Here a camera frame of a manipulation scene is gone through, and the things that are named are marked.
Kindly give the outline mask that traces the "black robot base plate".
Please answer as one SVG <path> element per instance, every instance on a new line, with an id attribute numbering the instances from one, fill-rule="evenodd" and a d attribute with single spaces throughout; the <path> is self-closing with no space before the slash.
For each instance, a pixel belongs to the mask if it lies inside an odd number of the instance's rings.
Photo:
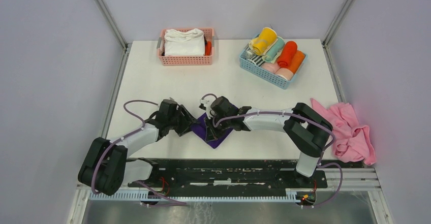
<path id="1" fill-rule="evenodd" d="M 279 159 L 163 159 L 150 158 L 150 187 L 169 197 L 284 197 L 287 189 L 328 187 L 324 171 L 311 178 L 296 173 L 296 160 Z"/>

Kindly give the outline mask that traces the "purple cloth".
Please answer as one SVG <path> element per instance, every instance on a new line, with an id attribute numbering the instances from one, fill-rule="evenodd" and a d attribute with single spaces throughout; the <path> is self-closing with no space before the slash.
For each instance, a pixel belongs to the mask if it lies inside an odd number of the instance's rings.
<path id="1" fill-rule="evenodd" d="M 238 108 L 233 106 L 233 112 L 223 113 L 222 116 L 213 116 L 212 119 L 209 119 L 206 113 L 203 113 L 198 119 L 197 122 L 191 125 L 191 131 L 201 138 L 207 145 L 211 148 L 216 149 L 233 131 L 232 128 L 228 128 L 222 126 L 220 123 L 220 128 L 216 128 L 213 126 L 218 120 L 227 117 L 237 115 Z"/>

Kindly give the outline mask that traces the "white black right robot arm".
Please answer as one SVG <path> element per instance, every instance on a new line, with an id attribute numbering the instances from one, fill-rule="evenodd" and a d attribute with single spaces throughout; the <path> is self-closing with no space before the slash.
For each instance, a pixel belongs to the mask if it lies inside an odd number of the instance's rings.
<path id="1" fill-rule="evenodd" d="M 274 131 L 286 133 L 300 151 L 293 174 L 299 187 L 314 181 L 327 142 L 334 142 L 333 127 L 328 120 L 305 103 L 284 110 L 260 110 L 250 106 L 236 107 L 226 97 L 205 95 L 200 106 L 205 110 L 205 140 L 218 140 L 228 131 Z"/>

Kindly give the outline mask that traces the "yellow towel with grey pattern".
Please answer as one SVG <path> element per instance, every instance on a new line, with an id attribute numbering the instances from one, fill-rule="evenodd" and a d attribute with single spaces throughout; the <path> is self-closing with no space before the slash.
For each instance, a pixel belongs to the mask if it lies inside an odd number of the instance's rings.
<path id="1" fill-rule="evenodd" d="M 263 55 L 265 51 L 273 45 L 277 40 L 277 33 L 270 27 L 264 27 L 259 35 L 257 41 L 254 43 L 252 50 L 256 55 Z"/>

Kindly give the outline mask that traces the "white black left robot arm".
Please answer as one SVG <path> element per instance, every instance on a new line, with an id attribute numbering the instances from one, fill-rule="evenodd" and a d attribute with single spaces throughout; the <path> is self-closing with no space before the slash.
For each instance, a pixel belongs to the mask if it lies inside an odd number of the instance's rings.
<path id="1" fill-rule="evenodd" d="M 164 99 L 149 118 L 144 119 L 127 108 L 124 110 L 140 120 L 141 124 L 129 133 L 114 140 L 95 138 L 84 158 L 77 179 L 89 186 L 96 195 L 108 196 L 116 193 L 124 180 L 128 158 L 143 147 L 155 143 L 175 131 L 182 136 L 191 131 L 198 120 L 185 108 L 172 99 Z"/>

